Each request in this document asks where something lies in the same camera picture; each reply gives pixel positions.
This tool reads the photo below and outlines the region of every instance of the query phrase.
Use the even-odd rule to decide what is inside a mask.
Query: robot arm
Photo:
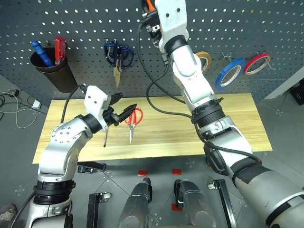
[[[40,158],[38,182],[30,203],[27,228],[69,227],[72,224],[73,216],[68,213],[70,192],[75,187],[72,179],[81,149],[94,133],[107,131],[112,124],[117,126],[136,108],[136,104],[133,104],[120,115],[114,114],[110,105],[116,103],[122,94],[108,97],[96,86],[82,88],[89,114],[61,123],[52,131],[51,141]]]
[[[231,178],[247,203],[272,228],[304,225],[304,191],[275,171],[253,159],[252,148],[225,116],[219,100],[201,71],[200,59],[187,44],[185,0],[156,0],[161,37],[158,46],[169,57],[173,78],[205,142],[204,151],[212,169]]]

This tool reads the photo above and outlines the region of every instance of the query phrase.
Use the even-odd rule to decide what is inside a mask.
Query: red-handled scissors
[[[140,118],[137,120],[136,113],[140,113]],[[140,108],[135,108],[132,114],[129,116],[128,121],[125,120],[126,124],[129,125],[130,128],[130,143],[133,139],[134,128],[137,124],[139,124],[143,119],[143,112]]]

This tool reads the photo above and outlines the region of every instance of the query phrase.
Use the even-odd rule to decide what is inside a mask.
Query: pen holder
[[[47,47],[45,51],[48,57],[55,63],[55,48]],[[47,67],[39,55],[35,53],[30,57],[31,63],[35,68],[43,73],[53,85],[62,93],[70,93],[76,86],[77,82],[68,65],[67,57],[65,57],[58,65]]]

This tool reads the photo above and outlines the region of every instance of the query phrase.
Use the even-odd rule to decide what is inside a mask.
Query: gray pegboard
[[[0,3],[0,73],[21,89],[48,105],[51,99],[66,98],[30,64],[30,41],[53,43],[64,36],[67,56],[77,82],[97,85],[106,93],[124,92],[127,97],[144,96],[149,79],[137,61],[123,71],[116,88],[113,69],[105,61],[105,38],[118,39],[135,51],[136,31],[142,19],[140,2],[93,0],[3,0]],[[266,67],[253,76],[242,74],[236,83],[217,93],[252,93],[256,102],[272,92],[303,63],[303,0],[188,0],[189,44],[194,52],[207,51],[212,64],[204,74],[211,86],[229,63],[221,52],[249,61],[256,52],[267,52],[276,71]],[[158,49],[142,31],[142,53],[148,68],[157,76],[163,71]],[[160,82],[180,94],[168,74]],[[153,88],[151,95],[164,95]]]

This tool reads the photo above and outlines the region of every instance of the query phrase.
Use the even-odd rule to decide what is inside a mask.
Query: wooden tabletop
[[[271,151],[271,145],[251,94],[219,95],[224,100],[221,106],[230,115],[235,125],[250,142],[253,151]],[[169,97],[152,97],[160,109],[188,113],[185,104]],[[33,163],[39,163],[43,150],[50,141],[53,128],[60,123],[65,100],[53,100],[47,113]],[[111,126],[107,146],[104,148],[104,132],[96,133],[81,150],[79,161],[98,161],[124,158],[162,157],[204,154],[203,143],[198,139],[194,126],[183,116],[162,114],[152,109],[146,98],[122,98],[113,105],[119,114],[124,108],[137,103],[143,111],[143,119],[134,129],[132,144],[129,142],[129,127],[126,123]],[[84,100],[70,100],[65,121],[75,116],[86,115]]]

